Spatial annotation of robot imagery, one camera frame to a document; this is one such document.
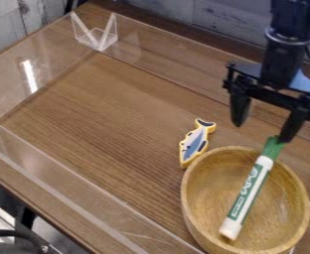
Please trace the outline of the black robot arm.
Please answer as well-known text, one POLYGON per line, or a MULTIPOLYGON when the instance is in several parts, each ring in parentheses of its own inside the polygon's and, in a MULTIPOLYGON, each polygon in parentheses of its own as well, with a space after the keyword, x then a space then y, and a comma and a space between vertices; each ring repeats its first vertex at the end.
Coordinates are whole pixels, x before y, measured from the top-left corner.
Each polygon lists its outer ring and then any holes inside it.
POLYGON ((310 0, 270 0, 270 13, 262 62, 229 63, 224 88, 236 126, 246 120, 254 99, 291 112, 277 137, 288 143, 310 121, 310 78, 303 72, 310 57, 310 0))

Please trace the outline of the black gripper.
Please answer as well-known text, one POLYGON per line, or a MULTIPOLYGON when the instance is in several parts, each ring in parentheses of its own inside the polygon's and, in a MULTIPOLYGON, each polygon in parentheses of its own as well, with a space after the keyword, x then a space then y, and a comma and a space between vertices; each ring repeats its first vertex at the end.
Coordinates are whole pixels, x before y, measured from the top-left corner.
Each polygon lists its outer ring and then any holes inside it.
POLYGON ((291 111, 279 142, 289 143, 310 120, 310 78, 303 72, 309 39, 285 37, 273 28, 265 31, 268 46, 262 63, 228 64, 224 88, 230 94, 232 121, 240 127, 253 99, 291 111))

